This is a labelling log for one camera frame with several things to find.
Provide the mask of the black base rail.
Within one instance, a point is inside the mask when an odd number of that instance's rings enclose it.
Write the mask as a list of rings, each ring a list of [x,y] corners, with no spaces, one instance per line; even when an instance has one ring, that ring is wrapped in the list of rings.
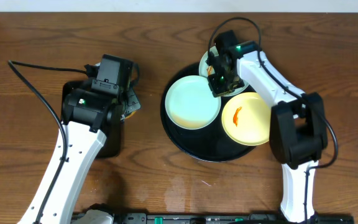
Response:
[[[74,213],[72,223],[111,224],[241,224],[288,223],[283,215],[254,213],[248,215],[184,215],[113,213],[106,204],[94,204],[81,213]]]

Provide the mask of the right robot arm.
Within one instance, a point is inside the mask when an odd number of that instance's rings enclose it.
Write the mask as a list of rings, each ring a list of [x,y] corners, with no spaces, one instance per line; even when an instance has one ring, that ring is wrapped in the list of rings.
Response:
[[[228,95],[248,83],[270,107],[269,144],[283,167],[281,212],[288,222],[308,223],[315,169],[332,130],[322,98],[292,85],[267,59],[261,42],[240,43],[233,31],[213,32],[209,40],[217,52],[207,52],[208,75],[215,97]]]

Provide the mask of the light blue plate back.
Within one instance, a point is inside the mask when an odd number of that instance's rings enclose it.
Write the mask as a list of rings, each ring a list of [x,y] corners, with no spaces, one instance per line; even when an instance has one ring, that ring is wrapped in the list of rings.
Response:
[[[200,60],[199,69],[198,69],[199,76],[202,76],[205,78],[207,78],[209,75],[215,74],[214,69],[206,63],[207,58],[208,58],[208,53],[205,52]],[[236,88],[233,92],[224,95],[224,97],[238,95],[238,94],[242,93],[248,86],[249,86],[248,83],[242,82],[241,86],[239,88]]]

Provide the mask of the black rectangular tray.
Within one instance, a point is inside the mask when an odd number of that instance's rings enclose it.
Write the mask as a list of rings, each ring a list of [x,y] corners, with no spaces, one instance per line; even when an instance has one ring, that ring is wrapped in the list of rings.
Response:
[[[62,121],[84,124],[88,131],[106,136],[97,158],[115,157],[121,149],[121,116],[124,104],[114,95],[94,91],[91,82],[67,82],[62,90]]]

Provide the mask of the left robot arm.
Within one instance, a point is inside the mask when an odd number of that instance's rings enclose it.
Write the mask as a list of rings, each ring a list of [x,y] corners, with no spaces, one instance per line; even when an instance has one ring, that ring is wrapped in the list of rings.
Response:
[[[96,65],[85,65],[83,81],[67,82],[62,110],[57,114],[46,99],[17,70],[14,73],[51,112],[59,134],[51,160],[21,223],[71,223],[74,207],[93,161],[114,157],[121,149],[122,125],[140,103],[134,92],[139,66],[133,61],[103,55]]]

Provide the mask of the orange green sponge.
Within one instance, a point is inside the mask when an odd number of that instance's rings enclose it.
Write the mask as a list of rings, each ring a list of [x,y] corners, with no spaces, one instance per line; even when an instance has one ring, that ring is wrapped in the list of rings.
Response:
[[[129,119],[131,116],[133,116],[137,111],[133,111],[131,114],[127,115],[125,119]]]

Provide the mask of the yellow plate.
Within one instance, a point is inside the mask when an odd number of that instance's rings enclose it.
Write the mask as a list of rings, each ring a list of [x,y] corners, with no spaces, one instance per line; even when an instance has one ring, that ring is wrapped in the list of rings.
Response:
[[[221,122],[226,134],[235,142],[258,146],[269,141],[269,107],[255,92],[232,97],[224,106]]]

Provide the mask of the black round tray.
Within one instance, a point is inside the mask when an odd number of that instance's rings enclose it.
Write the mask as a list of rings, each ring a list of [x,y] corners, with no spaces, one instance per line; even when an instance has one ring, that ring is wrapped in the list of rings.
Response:
[[[224,131],[221,115],[201,129],[183,129],[174,124],[165,110],[165,99],[168,89],[180,78],[197,75],[199,63],[192,63],[177,72],[164,89],[160,103],[162,126],[174,145],[188,155],[208,162],[226,162],[238,159],[254,149],[253,146],[239,144],[232,140]]]

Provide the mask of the light blue plate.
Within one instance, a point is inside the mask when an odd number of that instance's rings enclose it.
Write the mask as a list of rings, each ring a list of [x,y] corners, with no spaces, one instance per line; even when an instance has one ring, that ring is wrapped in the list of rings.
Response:
[[[221,109],[220,97],[213,96],[207,78],[199,75],[175,81],[163,102],[170,121],[184,129],[206,127],[217,118]]]
[[[208,58],[208,53],[205,52],[200,60],[199,69],[198,69],[199,76],[202,76],[205,78],[207,78],[209,75],[215,74],[214,69],[206,63],[207,58]],[[248,83],[242,82],[241,86],[239,88],[236,88],[233,92],[224,95],[224,97],[238,95],[238,94],[242,93],[248,86],[249,86]]]

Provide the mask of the light blue plate front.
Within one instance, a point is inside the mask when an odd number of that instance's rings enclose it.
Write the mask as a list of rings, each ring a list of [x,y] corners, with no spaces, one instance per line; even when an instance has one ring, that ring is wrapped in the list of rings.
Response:
[[[220,97],[213,96],[207,78],[199,75],[175,81],[163,102],[170,121],[184,129],[206,127],[217,118],[221,109]]]

